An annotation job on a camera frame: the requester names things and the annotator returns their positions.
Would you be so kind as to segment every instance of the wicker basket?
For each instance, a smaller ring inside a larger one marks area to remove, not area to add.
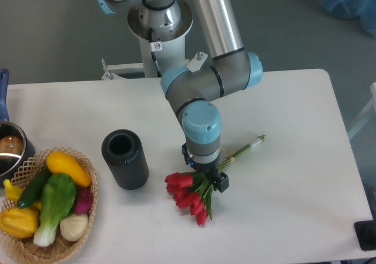
[[[65,240],[60,230],[57,231],[56,239],[50,246],[46,248],[39,247],[33,243],[33,237],[26,239],[17,239],[13,236],[9,236],[5,232],[0,230],[0,243],[4,246],[6,254],[14,261],[18,263],[45,263],[53,264],[59,263],[66,260],[72,256],[84,243],[88,234],[90,232],[97,202],[97,180],[95,175],[95,170],[90,160],[86,158],[82,153],[77,152],[71,148],[54,148],[47,151],[40,152],[34,157],[29,158],[19,167],[17,173],[15,173],[14,178],[12,178],[11,183],[13,185],[24,188],[28,182],[34,177],[34,175],[41,169],[45,164],[46,157],[53,151],[62,151],[72,155],[76,160],[83,166],[83,168],[90,174],[91,184],[90,191],[93,193],[94,201],[92,208],[89,211],[89,223],[86,227],[83,235],[76,242],[70,242]],[[4,200],[4,205],[2,210],[6,208],[12,208],[16,205],[10,199],[6,198]]]

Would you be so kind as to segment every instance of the yellow bell pepper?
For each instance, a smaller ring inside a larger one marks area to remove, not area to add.
[[[71,155],[62,152],[51,152],[47,158],[46,163],[48,169],[54,174],[64,173],[75,181],[76,185],[83,188],[91,183],[89,174],[81,167],[80,163]]]
[[[38,213],[33,209],[13,207],[0,212],[0,230],[15,238],[28,238],[37,228]]]
[[[13,201],[15,204],[17,204],[17,200],[19,199],[21,193],[24,191],[18,186],[12,185],[11,181],[9,179],[4,180],[4,187],[5,187],[5,194],[6,196]],[[38,200],[34,202],[30,208],[34,210],[41,211],[41,201]]]

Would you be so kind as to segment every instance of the white table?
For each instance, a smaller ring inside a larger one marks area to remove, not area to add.
[[[8,89],[12,122],[37,151],[71,147],[98,174],[92,231],[66,263],[304,263],[370,258],[353,223],[371,213],[329,76],[322,70],[265,73],[260,84],[214,102],[222,146],[264,143],[228,170],[203,228],[175,206],[165,176],[190,171],[183,132],[159,79],[40,83]],[[150,176],[117,186],[100,147],[116,129],[141,138]],[[10,263],[0,248],[0,261]]]

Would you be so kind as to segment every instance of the red tulip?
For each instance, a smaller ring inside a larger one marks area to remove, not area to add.
[[[200,201],[201,201],[201,196],[197,192],[191,192],[188,195],[189,205],[197,206],[197,204],[199,204]]]
[[[198,225],[204,225],[207,219],[207,211],[205,209],[201,210],[199,214],[196,215],[196,222]]]
[[[177,180],[180,178],[182,174],[176,172],[174,174],[168,175],[164,181],[169,185],[177,185]]]
[[[182,198],[181,200],[178,200],[176,202],[176,205],[177,207],[179,207],[180,209],[183,209],[185,207],[188,207],[189,206],[189,203],[188,203],[188,197],[185,197],[185,198]]]
[[[194,205],[190,206],[190,213],[192,215],[197,215],[204,209],[204,207],[205,207],[205,204],[202,201],[200,201],[199,204],[197,204],[197,206],[194,206]]]
[[[177,189],[177,186],[171,185],[171,184],[168,183],[167,186],[166,186],[166,189],[167,189],[168,193],[174,193]]]
[[[189,193],[189,188],[182,188],[182,189],[177,189],[174,194],[174,200],[177,202],[183,198],[186,198]]]
[[[184,188],[186,186],[192,186],[193,184],[193,177],[189,174],[184,174],[180,176],[177,180],[177,186],[179,188]]]

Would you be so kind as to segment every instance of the metal pot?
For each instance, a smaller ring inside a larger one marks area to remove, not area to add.
[[[0,187],[5,179],[12,179],[18,167],[34,156],[35,148],[16,124],[9,121],[6,108],[9,71],[0,70]]]

